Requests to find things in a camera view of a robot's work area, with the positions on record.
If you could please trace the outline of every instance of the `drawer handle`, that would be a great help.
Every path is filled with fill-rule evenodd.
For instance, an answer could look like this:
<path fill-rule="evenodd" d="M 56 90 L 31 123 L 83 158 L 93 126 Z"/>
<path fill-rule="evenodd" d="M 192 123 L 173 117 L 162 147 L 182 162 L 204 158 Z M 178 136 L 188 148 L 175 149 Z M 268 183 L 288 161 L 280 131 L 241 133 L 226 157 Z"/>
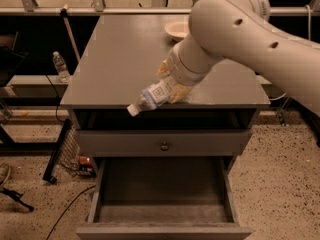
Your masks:
<path fill-rule="evenodd" d="M 168 151 L 169 150 L 169 145 L 168 145 L 168 143 L 167 142 L 162 142 L 162 144 L 161 144 L 161 150 L 162 151 Z"/>

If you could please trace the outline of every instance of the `bottle cap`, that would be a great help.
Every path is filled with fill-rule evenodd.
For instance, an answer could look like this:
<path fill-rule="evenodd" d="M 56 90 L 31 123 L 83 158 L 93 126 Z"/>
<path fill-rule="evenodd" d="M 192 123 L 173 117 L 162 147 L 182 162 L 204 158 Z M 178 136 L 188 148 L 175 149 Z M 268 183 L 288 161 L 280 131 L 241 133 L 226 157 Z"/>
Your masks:
<path fill-rule="evenodd" d="M 131 116 L 136 116 L 140 112 L 134 104 L 131 104 L 130 106 L 128 106 L 127 110 Z"/>

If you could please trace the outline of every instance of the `drawer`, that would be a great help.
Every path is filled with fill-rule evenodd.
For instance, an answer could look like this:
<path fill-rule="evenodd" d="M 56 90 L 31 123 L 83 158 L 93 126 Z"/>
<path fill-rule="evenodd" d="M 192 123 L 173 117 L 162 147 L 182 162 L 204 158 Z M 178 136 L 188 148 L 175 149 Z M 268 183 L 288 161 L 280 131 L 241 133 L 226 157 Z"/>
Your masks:
<path fill-rule="evenodd" d="M 222 157 L 105 158 L 81 239 L 245 239 Z"/>
<path fill-rule="evenodd" d="M 242 153 L 252 132 L 194 131 L 82 131 L 75 134 L 81 150 L 95 157 L 233 156 Z"/>

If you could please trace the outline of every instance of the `beige bowl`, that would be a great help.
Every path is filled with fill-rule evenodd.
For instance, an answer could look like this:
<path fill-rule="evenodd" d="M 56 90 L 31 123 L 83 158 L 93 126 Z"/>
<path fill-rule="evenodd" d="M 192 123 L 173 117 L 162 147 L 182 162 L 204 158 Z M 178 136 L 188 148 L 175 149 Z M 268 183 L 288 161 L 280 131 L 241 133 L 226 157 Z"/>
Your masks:
<path fill-rule="evenodd" d="M 189 34 L 187 21 L 175 20 L 167 23 L 164 27 L 169 36 L 176 42 L 180 42 Z"/>

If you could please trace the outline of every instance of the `cabinet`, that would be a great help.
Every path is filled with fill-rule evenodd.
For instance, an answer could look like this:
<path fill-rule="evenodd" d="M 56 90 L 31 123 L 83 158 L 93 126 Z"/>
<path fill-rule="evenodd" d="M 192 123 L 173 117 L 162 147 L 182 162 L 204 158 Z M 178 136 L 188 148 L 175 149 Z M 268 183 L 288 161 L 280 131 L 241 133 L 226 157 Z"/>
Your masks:
<path fill-rule="evenodd" d="M 254 72 L 225 60 L 177 104 L 131 117 L 186 15 L 100 18 L 62 99 L 97 186 L 81 239 L 245 239 L 228 172 L 269 105 Z"/>

